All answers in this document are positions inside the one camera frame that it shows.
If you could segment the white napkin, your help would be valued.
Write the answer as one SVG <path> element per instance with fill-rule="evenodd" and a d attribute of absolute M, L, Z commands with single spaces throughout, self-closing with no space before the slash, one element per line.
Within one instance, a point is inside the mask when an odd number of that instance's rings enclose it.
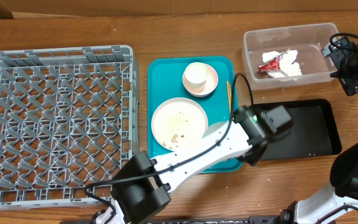
<path fill-rule="evenodd" d="M 271 52 L 263 53 L 262 54 L 263 64 L 265 64 L 266 62 L 277 56 L 281 56 L 280 70 L 277 72 L 268 71 L 262 73 L 267 73 L 272 78 L 296 77 L 302 75 L 300 65 L 296 61 L 296 58 L 298 56 L 297 50 L 288 49 L 284 52 L 271 51 Z"/>

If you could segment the red snack wrapper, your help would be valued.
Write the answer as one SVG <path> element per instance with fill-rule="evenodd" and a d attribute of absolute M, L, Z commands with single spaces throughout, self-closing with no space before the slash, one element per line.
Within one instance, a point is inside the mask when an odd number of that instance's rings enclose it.
<path fill-rule="evenodd" d="M 277 72 L 280 70 L 280 61 L 281 61 L 281 56 L 277 56 L 277 57 L 269 60 L 265 64 L 259 66 L 259 71 L 260 72 L 268 72 L 268 71 Z"/>

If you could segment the cream white cup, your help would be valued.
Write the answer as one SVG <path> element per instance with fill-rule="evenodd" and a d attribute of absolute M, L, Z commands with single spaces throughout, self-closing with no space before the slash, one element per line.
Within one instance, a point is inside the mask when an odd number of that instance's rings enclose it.
<path fill-rule="evenodd" d="M 193 62 L 185 68 L 184 77 L 188 86 L 194 91 L 204 88 L 209 71 L 207 66 L 201 62 Z"/>

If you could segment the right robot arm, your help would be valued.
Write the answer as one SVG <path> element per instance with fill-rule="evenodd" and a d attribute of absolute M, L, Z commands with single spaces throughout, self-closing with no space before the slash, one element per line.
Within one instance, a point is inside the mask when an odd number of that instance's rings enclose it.
<path fill-rule="evenodd" d="M 358 93 L 358 35 L 337 33 L 322 51 L 337 70 L 330 74 L 338 78 L 347 95 Z M 330 182 L 311 197 L 293 202 L 273 220 L 274 223 L 334 223 L 347 212 L 358 212 L 358 143 L 334 160 Z"/>

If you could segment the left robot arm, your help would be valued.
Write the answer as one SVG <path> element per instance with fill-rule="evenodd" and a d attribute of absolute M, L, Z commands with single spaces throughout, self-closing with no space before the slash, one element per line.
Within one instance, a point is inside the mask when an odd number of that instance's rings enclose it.
<path fill-rule="evenodd" d="M 292 124 L 284 106 L 271 110 L 244 106 L 233 112 L 229 121 L 211 125 L 201 141 L 185 151 L 151 159 L 140 152 L 107 182 L 112 187 L 112 200 L 107 209 L 94 215 L 92 223 L 145 223 L 194 175 L 231 159 L 256 165 L 268 143 Z"/>

